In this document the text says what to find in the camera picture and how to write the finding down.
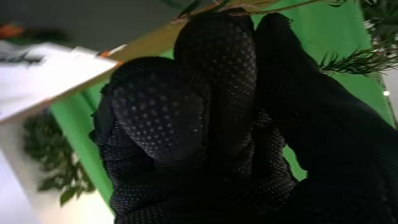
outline leaf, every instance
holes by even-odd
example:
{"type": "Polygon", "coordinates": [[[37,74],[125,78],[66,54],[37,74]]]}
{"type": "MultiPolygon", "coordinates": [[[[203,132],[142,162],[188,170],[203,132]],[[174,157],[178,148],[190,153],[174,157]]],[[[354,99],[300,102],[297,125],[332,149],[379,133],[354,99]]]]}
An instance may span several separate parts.
{"type": "Polygon", "coordinates": [[[55,177],[50,177],[48,179],[43,180],[37,191],[43,192],[52,189],[57,189],[55,177]]]}
{"type": "Polygon", "coordinates": [[[78,187],[78,190],[77,190],[77,198],[80,198],[82,193],[84,193],[84,188],[78,187]]]}
{"type": "Polygon", "coordinates": [[[64,206],[66,202],[71,200],[75,195],[77,195],[77,188],[73,187],[64,191],[61,195],[61,198],[59,198],[61,206],[64,206]]]}

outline black glove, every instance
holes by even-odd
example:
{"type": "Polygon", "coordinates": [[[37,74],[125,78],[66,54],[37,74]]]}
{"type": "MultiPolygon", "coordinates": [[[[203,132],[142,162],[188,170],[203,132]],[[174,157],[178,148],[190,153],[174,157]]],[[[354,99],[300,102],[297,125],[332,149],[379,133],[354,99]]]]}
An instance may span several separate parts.
{"type": "Polygon", "coordinates": [[[281,14],[263,18],[256,44],[260,107],[308,170],[277,223],[395,223],[396,131],[320,73],[281,14]]]}

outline pine branch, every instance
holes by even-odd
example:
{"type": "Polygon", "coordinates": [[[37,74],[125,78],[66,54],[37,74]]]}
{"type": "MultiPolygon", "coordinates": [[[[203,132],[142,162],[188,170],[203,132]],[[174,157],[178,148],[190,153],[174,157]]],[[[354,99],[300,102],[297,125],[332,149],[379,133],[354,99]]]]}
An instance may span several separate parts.
{"type": "Polygon", "coordinates": [[[348,74],[370,74],[398,68],[398,55],[387,54],[373,49],[357,50],[350,56],[341,57],[338,53],[325,55],[320,69],[325,72],[348,74]]]}

